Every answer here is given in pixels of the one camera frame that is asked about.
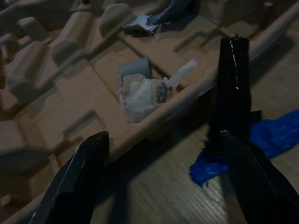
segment wooden floor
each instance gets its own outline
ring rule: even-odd
[[[251,71],[252,110],[276,119],[299,108],[299,21]],[[143,141],[106,171],[92,224],[244,224],[227,175],[201,189],[189,176],[207,125]],[[299,192],[299,146],[272,159]]]

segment crumpled plastic bag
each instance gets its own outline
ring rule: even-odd
[[[167,101],[182,78],[196,68],[196,60],[190,60],[169,80],[146,79],[142,74],[132,74],[123,78],[123,86],[118,91],[121,109],[128,122],[142,121],[161,104]]]

